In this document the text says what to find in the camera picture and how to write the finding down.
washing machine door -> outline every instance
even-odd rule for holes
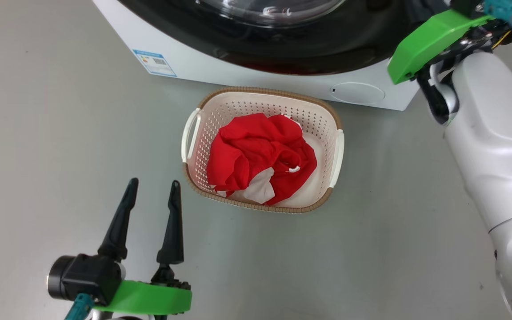
[[[291,75],[387,59],[443,0],[119,0],[179,42],[229,63]]]

brown basket rim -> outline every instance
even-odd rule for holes
[[[287,97],[292,99],[298,99],[307,101],[309,103],[317,104],[329,111],[333,119],[335,120],[335,124],[337,125],[337,129],[343,129],[343,126],[341,125],[341,118],[339,118],[339,115],[335,112],[333,107],[331,105],[327,104],[323,100],[315,99],[313,97],[308,97],[305,95],[299,95],[298,93],[292,93],[287,91],[280,91],[280,90],[274,90],[274,89],[264,89],[264,88],[253,88],[253,87],[225,87],[218,90],[213,91],[209,95],[207,95],[201,102],[199,103],[199,109],[203,109],[207,102],[217,95],[220,95],[221,93],[227,93],[227,92],[246,92],[246,93],[261,93],[265,95],[275,95],[275,96],[281,96],[281,97]],[[191,174],[189,173],[189,165],[185,162],[183,163],[183,172],[185,173],[185,178],[187,180],[187,183],[193,190],[195,190],[198,194],[205,196],[209,199],[213,199],[219,202],[227,203],[236,205],[238,207],[248,208],[248,209],[254,209],[254,210],[260,210],[260,211],[268,211],[268,212],[281,212],[281,213],[293,213],[293,214],[301,214],[301,213],[307,213],[310,211],[313,211],[321,205],[323,205],[327,199],[331,196],[331,193],[333,193],[333,188],[329,187],[327,190],[325,190],[325,194],[316,201],[315,203],[308,205],[307,207],[303,208],[287,208],[287,207],[272,207],[269,205],[262,205],[262,204],[254,204],[254,203],[246,203],[241,202],[229,198],[224,198],[222,196],[211,194],[207,191],[201,190],[201,188],[197,187],[197,185],[193,182],[193,179],[191,178]]]

laundry basket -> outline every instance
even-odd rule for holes
[[[211,144],[219,129],[234,117],[253,113],[287,115],[299,122],[303,137],[317,158],[317,168],[307,182],[289,199],[273,206],[238,198],[236,194],[225,198],[207,182]],[[246,87],[223,88],[205,97],[189,116],[181,140],[185,177],[199,194],[240,207],[285,213],[309,212],[327,201],[337,183],[343,149],[341,120],[327,103],[296,93]]]

qr code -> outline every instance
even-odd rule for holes
[[[155,58],[153,58],[153,61],[155,61],[155,63],[157,63],[157,64],[167,65],[167,63],[163,59],[155,59]]]

blue and white sticker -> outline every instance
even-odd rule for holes
[[[142,62],[142,65],[153,75],[162,75],[169,77],[177,77],[173,69],[169,67],[167,60],[159,53],[134,50],[136,57]]]

